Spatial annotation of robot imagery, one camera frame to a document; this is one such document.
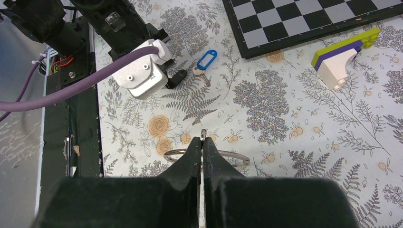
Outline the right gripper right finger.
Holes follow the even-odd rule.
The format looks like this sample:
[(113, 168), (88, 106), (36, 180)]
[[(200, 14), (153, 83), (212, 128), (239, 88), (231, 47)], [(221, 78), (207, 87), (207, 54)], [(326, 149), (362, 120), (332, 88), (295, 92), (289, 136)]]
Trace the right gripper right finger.
[(356, 228), (337, 184), (325, 179), (247, 178), (203, 141), (208, 228)]

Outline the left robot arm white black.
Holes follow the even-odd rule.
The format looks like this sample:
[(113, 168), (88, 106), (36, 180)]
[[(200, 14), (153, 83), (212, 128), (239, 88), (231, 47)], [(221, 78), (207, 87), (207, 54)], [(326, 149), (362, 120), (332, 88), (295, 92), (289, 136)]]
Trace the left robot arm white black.
[(169, 35), (145, 23), (128, 0), (2, 0), (0, 15), (8, 17), (25, 36), (46, 43), (61, 56), (79, 53), (89, 38), (83, 29), (91, 25), (110, 46), (117, 60), (149, 39), (167, 42)]

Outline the blue tag key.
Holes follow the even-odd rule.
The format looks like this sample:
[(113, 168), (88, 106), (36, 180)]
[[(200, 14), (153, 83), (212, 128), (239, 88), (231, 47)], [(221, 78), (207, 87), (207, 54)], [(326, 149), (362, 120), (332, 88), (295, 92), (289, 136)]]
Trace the blue tag key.
[(207, 78), (205, 73), (217, 56), (218, 52), (216, 50), (210, 49), (206, 51), (206, 53), (197, 61), (196, 66), (192, 69), (193, 74), (200, 77), (207, 87), (211, 86), (211, 80)]

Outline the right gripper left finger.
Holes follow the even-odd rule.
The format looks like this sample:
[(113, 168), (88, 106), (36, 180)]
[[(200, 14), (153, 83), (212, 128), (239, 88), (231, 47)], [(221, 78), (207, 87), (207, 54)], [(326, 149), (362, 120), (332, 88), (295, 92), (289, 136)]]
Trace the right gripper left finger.
[(66, 178), (34, 228), (196, 228), (201, 140), (167, 170), (147, 178)]

